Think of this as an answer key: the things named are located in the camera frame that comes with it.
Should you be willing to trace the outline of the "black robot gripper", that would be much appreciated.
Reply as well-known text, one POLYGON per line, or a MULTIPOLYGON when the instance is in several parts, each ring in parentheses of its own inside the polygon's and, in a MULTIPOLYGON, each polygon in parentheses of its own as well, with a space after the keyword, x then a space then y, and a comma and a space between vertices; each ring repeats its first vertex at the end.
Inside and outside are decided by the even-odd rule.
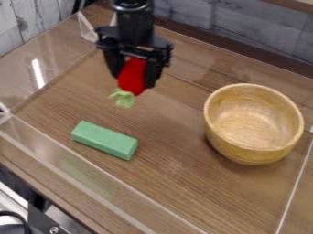
POLYGON ((144 60, 155 59, 147 61, 144 73, 146 88, 154 88, 162 76, 163 67, 170 66, 174 44, 154 30, 136 42, 120 36, 118 27, 101 26, 95 29, 95 32, 99 37, 107 36, 118 40, 116 43, 103 39, 96 42, 96 46, 103 50, 107 67, 113 78, 118 78, 120 74, 126 57, 144 60))

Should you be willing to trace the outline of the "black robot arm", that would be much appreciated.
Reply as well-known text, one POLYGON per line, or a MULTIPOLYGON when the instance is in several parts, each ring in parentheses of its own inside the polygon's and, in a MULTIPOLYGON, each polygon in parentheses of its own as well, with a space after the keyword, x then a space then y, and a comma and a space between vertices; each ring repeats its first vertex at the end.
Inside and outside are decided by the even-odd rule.
POLYGON ((155 87, 163 68, 170 66, 172 43, 155 32, 152 0, 112 0, 116 23, 95 29, 96 46, 103 50, 113 78, 126 68, 128 59, 144 63, 143 87, 155 87))

